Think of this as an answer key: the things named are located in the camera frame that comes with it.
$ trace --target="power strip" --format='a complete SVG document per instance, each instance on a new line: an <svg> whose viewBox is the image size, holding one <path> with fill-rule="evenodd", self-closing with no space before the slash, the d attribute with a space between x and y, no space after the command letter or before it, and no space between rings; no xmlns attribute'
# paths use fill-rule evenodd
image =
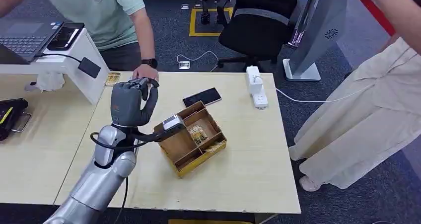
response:
<svg viewBox="0 0 421 224"><path fill-rule="evenodd" d="M247 67L247 85L253 97L254 106L260 110L265 109L269 103L260 77L259 69L255 66Z"/></svg>
<svg viewBox="0 0 421 224"><path fill-rule="evenodd" d="M268 98L266 97L265 89L262 86L262 89L260 89L259 93L252 94L254 106L258 108L259 110L265 109L267 106L269 106Z"/></svg>

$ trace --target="hand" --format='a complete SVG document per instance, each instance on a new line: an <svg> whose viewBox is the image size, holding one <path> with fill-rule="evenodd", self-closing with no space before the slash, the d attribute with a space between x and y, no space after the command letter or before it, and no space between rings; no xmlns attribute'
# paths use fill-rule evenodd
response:
<svg viewBox="0 0 421 224"><path fill-rule="evenodd" d="M133 71L133 78L142 77L148 77L157 81L159 79L158 71L147 64L142 64Z"/></svg>

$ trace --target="wristwatch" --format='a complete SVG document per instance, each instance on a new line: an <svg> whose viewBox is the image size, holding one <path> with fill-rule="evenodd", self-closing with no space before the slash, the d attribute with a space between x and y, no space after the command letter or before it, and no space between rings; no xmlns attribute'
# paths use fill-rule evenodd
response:
<svg viewBox="0 0 421 224"><path fill-rule="evenodd" d="M147 64L151 66L153 69L158 67L158 60L156 59L142 59L142 64Z"/></svg>

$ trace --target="white display stand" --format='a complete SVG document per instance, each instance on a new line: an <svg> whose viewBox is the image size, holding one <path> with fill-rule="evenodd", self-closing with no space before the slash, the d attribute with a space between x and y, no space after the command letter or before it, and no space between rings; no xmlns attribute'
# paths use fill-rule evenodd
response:
<svg viewBox="0 0 421 224"><path fill-rule="evenodd" d="M63 56L46 56L33 61L29 65L5 65L0 64L0 74L41 74L44 72L57 72L67 76L75 83L80 91L92 104L96 104L101 96L110 70L102 59L92 38L86 28L82 29L71 48L67 51L50 51L45 49L45 54L65 54L82 60L88 58L97 64L101 70L97 78L92 78L79 70L79 63L71 58Z"/></svg>

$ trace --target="screen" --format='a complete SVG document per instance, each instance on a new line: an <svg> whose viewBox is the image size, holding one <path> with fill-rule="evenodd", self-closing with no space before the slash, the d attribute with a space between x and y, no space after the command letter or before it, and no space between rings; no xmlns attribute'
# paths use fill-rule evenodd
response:
<svg viewBox="0 0 421 224"><path fill-rule="evenodd" d="M6 32L6 34L33 34L35 33L43 23L25 22L15 23Z"/></svg>
<svg viewBox="0 0 421 224"><path fill-rule="evenodd" d="M221 100L221 96L215 88L212 88L206 91L202 91L196 95L184 98L183 102L186 107L189 107L198 101L202 101L204 105L208 105L218 100Z"/></svg>

